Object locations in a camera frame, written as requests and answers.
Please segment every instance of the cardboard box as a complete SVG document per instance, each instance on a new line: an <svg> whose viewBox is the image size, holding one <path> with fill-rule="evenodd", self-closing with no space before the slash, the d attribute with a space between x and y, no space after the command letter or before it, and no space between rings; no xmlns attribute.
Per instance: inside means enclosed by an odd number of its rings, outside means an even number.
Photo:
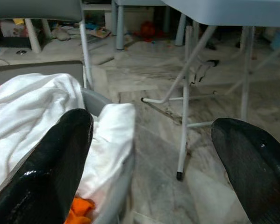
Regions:
<svg viewBox="0 0 280 224"><path fill-rule="evenodd" d="M28 37L25 25L16 25L13 21L1 20L0 29L4 37Z"/></svg>

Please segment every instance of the tile floor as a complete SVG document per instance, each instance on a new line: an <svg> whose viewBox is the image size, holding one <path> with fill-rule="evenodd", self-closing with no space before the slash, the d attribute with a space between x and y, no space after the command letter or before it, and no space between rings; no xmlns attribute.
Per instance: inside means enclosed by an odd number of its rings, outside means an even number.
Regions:
<svg viewBox="0 0 280 224"><path fill-rule="evenodd" d="M218 51L204 50L205 58L226 58L235 39L217 43ZM257 63L271 50L256 44ZM168 42L151 46L136 42L125 52L114 51L108 38L90 47L95 90L115 103L134 103L136 120L136 169L132 183L131 215L136 224L247 224L249 220L229 184L215 152L209 127L188 132L188 157L183 182L175 179L181 134L181 102L149 105L142 97L161 98L183 65L183 47ZM82 60L80 40L52 41L43 52L16 55L2 49L0 58L11 64ZM191 94L220 93L240 79L243 60L207 71ZM251 77L249 122L270 132L280 142L280 57ZM223 98L190 101L191 121L239 117L240 89ZM175 92L181 96L182 85Z"/></svg>

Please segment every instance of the white cloth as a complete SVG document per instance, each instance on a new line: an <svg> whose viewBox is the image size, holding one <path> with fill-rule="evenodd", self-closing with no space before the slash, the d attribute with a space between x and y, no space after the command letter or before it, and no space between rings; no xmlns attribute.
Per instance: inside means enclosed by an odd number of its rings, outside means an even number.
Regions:
<svg viewBox="0 0 280 224"><path fill-rule="evenodd" d="M84 108L78 82L68 74L17 76L0 86L0 184L68 110ZM107 105L94 123L93 141L77 191L97 211L120 174L134 136L132 104Z"/></svg>
<svg viewBox="0 0 280 224"><path fill-rule="evenodd" d="M0 86L0 184L17 162L68 110L84 108L68 74L28 74Z"/></svg>
<svg viewBox="0 0 280 224"><path fill-rule="evenodd" d="M93 140L77 195L92 199L96 212L119 176L122 162L133 145L135 108L132 104L108 104L94 124Z"/></svg>

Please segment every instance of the rubber foot cap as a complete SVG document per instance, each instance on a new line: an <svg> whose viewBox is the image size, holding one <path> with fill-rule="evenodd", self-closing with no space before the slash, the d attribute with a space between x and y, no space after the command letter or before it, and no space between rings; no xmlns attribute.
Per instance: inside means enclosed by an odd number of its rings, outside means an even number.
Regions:
<svg viewBox="0 0 280 224"><path fill-rule="evenodd" d="M182 172L177 172L177 174L176 174L176 179L177 179L178 181L182 181L182 180L183 180L183 173L182 173Z"/></svg>

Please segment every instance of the white table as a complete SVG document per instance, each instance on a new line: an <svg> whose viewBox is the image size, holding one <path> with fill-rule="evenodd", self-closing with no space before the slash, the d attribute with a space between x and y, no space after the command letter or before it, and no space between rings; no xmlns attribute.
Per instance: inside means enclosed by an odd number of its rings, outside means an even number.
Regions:
<svg viewBox="0 0 280 224"><path fill-rule="evenodd" d="M189 72L188 69L195 60L199 60L198 55L205 47L207 41L214 33L217 26L243 26L241 38L241 52L245 53L245 66L243 78L241 81L233 85L226 94L234 91L237 87L242 85L242 104L241 104L241 119L247 119L247 105L249 96L249 75L260 68L262 68L268 61L280 54L280 48L262 61L256 68L251 68L251 53L253 48L254 26L263 27L280 27L280 0L162 0L165 4L179 10L183 17L188 16L199 23L209 25L198 43L195 39L198 37L199 28L194 22L194 31L189 30L188 35L190 40L194 42L195 48L191 52L182 71L179 73L174 83L166 93L163 99L149 99L143 98L142 101L163 104L168 100L183 100L183 114L182 114L182 136L179 152L179 162L177 169L177 179L182 180L184 160L186 156L186 139L187 128L201 127L210 125L212 122L202 122L188 124L188 102L193 98L189 97ZM173 90L178 83L184 78L183 97L171 98Z"/></svg>

